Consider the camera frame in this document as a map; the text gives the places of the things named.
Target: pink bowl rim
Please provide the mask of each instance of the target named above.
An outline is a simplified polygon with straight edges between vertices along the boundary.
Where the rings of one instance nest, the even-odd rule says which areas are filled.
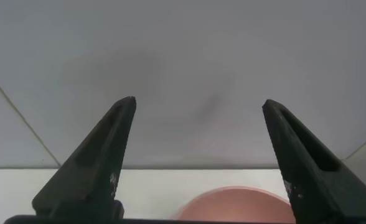
[[[179,219],[182,214],[187,210],[188,207],[190,207],[192,204],[196,203],[197,201],[199,201],[200,199],[208,196],[208,195],[212,195],[212,194],[215,194],[217,192],[221,192],[221,191],[224,191],[224,190],[254,190],[256,192],[259,192],[259,193],[263,193],[263,194],[266,194],[266,195],[269,195],[269,196],[272,196],[274,198],[277,198],[278,200],[288,204],[288,205],[291,205],[289,203],[288,200],[276,195],[276,194],[273,194],[267,190],[262,190],[262,189],[258,189],[258,188],[255,188],[255,187],[246,187],[246,186],[228,186],[228,187],[219,187],[217,189],[213,189],[213,190],[209,190],[207,192],[204,192],[198,196],[196,196],[195,198],[193,198],[189,203],[187,203],[186,205],[184,205],[180,211],[174,215],[174,218],[173,219]]]

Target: pink bowl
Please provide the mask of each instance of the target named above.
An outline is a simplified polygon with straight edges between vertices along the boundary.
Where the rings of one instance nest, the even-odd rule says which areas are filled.
[[[177,215],[178,220],[295,223],[289,202],[265,190],[222,187],[199,195]]]

